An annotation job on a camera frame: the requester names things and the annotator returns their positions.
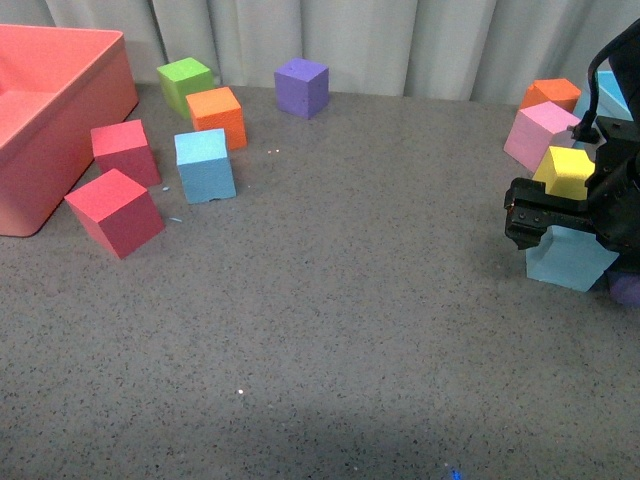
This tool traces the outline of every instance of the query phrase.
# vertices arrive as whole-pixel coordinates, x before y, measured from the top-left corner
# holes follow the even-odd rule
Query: yellow cube
[[[584,150],[549,147],[533,179],[545,182],[548,195],[585,200],[587,187],[584,182],[594,170],[595,164]]]

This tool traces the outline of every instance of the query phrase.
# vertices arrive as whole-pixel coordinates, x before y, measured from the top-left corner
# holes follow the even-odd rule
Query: red cube
[[[164,229],[145,187],[112,169],[65,200],[96,242],[124,258]]]
[[[141,120],[94,128],[91,143],[102,173],[117,168],[144,187],[162,182]]]

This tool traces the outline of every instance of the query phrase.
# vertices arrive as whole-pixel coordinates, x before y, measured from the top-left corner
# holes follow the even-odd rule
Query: purple cube
[[[640,275],[636,273],[607,272],[611,298],[622,305],[640,307]]]
[[[294,58],[273,74],[278,108],[311,118],[329,103],[329,67]]]

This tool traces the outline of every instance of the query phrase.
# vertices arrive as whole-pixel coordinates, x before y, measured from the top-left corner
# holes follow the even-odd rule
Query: foam cube
[[[618,258],[595,234],[552,225],[540,245],[526,251],[527,277],[586,292]]]
[[[294,58],[274,73],[277,105],[283,112],[311,118],[329,103],[329,67]]]
[[[229,150],[247,146],[242,106],[229,87],[187,95],[187,104],[194,130],[223,128]]]
[[[636,273],[607,272],[609,294],[616,302],[640,307],[640,275]]]
[[[571,147],[574,140],[569,126],[579,122],[553,102],[519,110],[504,145],[504,151],[535,172],[549,146]]]
[[[65,199],[96,242],[124,258],[164,229],[149,192],[112,169]]]
[[[633,120],[613,72],[601,71],[598,72],[597,75],[598,91],[600,93],[598,97],[598,109],[596,110],[598,115],[619,118],[620,120]],[[585,79],[582,94],[573,110],[573,114],[576,117],[582,118],[589,109],[590,101],[591,93],[589,91],[589,84]]]
[[[580,89],[566,78],[535,80],[527,88],[518,110],[550,101],[567,112],[573,112],[578,98]]]
[[[202,130],[174,137],[178,172],[187,202],[236,196],[224,130]]]
[[[586,200],[584,182],[595,170],[587,152],[566,147],[549,147],[533,180],[545,183],[545,193],[557,197]]]
[[[102,173],[117,168],[144,187],[162,181],[141,120],[94,128],[91,144]]]
[[[186,96],[215,88],[211,70],[191,57],[168,63],[157,70],[164,99],[186,119],[190,116]]]

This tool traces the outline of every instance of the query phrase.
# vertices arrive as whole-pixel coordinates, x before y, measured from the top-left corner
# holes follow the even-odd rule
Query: robotic arm
[[[598,66],[606,59],[634,119],[599,116]],[[606,140],[596,151],[595,171],[586,181],[587,199],[545,193],[545,184],[516,178],[505,195],[505,234],[519,249],[535,247],[551,225],[594,233],[600,244],[620,253],[611,269],[640,273],[640,20],[604,47],[588,69],[591,101],[573,138],[597,143],[595,120]]]

